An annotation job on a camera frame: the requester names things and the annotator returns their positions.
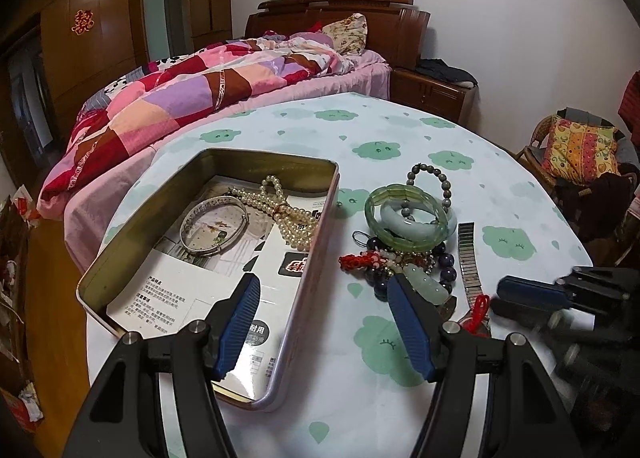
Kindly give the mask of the jade pendant with red knot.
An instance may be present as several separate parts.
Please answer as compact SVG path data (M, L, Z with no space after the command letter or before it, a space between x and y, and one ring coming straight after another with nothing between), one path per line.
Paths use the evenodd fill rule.
M444 305L450 292L431 276L435 260L429 253L397 253L383 249L345 254L338 265L346 273L360 274L378 300L387 301L387 285L393 277L405 277L414 291L436 306Z

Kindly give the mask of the silver metal watch band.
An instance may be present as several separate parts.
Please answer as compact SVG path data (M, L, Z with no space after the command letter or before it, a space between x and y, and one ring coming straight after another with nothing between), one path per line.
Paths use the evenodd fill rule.
M462 282L469 304L483 293L480 274L478 274L474 247L474 223L458 224L458 261Z

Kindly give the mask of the pale jade bangle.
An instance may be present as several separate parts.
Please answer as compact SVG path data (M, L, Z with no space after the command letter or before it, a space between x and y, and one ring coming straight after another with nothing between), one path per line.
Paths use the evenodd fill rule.
M418 221L414 215L414 210L402 205L401 201L387 201L380 207L381 221L385 228L394 235L408 239L410 241L427 241L435 239L445 231L447 224L440 224L436 220L431 223Z

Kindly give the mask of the cloud pattern tablecloth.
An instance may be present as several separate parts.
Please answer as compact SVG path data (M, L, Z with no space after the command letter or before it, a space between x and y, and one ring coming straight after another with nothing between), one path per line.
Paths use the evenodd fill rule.
M340 171L329 245L294 353L283 404L224 406L243 457L405 457L433 388L410 368L388 306L338 258L355 252L375 189L413 179L474 223L480 282L506 275L548 282L590 259L560 210L507 152L445 119L386 100L337 94L187 126L153 152L107 225L116 233L180 166L207 148L328 159Z

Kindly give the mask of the pink metal tin box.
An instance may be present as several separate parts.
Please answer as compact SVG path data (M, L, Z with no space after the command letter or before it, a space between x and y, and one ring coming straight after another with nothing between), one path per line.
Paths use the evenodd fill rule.
M116 230L77 299L111 334L149 339L204 317L255 275L257 312L215 390L244 409L273 408L318 285L339 178L326 159L205 149Z

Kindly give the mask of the wicker chair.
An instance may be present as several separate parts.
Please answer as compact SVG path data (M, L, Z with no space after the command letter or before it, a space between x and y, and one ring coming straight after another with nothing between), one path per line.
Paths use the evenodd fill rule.
M564 108L539 122L516 155L585 242L614 236L639 184L639 157L601 117Z

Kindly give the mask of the yellow orange patterned cushion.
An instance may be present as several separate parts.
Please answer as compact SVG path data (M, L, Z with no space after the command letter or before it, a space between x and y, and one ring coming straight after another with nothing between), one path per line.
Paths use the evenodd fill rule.
M552 176L586 186L605 173L620 175L615 126L590 126L553 116L541 166Z

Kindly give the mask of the wooden nightstand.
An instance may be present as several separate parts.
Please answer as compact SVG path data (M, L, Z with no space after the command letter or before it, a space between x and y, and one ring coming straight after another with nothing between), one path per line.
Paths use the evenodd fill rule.
M394 68L390 74L390 100L466 126L477 88L440 82L417 72Z

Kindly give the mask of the patchwork pink quilt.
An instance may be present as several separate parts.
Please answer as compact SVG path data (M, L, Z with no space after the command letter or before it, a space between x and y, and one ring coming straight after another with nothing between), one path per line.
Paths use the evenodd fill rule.
M86 105L70 144L43 183L37 209L59 218L75 192L188 124L241 100L300 81L341 76L354 62L321 42L247 39L204 48L106 93L107 104Z

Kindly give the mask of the dark clothes on nightstand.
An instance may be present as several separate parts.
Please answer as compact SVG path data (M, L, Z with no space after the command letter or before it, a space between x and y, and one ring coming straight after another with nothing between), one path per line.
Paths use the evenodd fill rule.
M469 72L449 66L439 58L422 58L416 63L416 72L442 83L459 88L476 88L477 80Z

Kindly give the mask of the floral pillow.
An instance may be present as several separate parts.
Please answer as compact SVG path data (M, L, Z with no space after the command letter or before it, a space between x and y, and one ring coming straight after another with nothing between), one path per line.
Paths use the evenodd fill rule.
M366 49L368 30L367 18L360 13L331 22L321 29L332 40L334 50L341 55L361 55Z

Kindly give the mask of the dark wooden wardrobe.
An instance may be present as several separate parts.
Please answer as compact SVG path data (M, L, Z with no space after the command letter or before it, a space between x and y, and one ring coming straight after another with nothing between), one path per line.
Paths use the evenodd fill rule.
M92 10L96 21L82 36L70 31L78 10ZM231 0L186 0L186 14L194 48L232 35ZM64 136L100 84L149 58L142 0L23 0L1 30L2 62L32 30L40 34L54 122Z

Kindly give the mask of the red double happiness sticker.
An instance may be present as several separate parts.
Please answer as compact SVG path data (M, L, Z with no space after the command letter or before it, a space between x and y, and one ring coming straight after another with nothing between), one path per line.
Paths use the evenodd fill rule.
M78 10L74 15L74 23L70 31L76 36L82 36L90 32L95 25L96 21L92 10Z

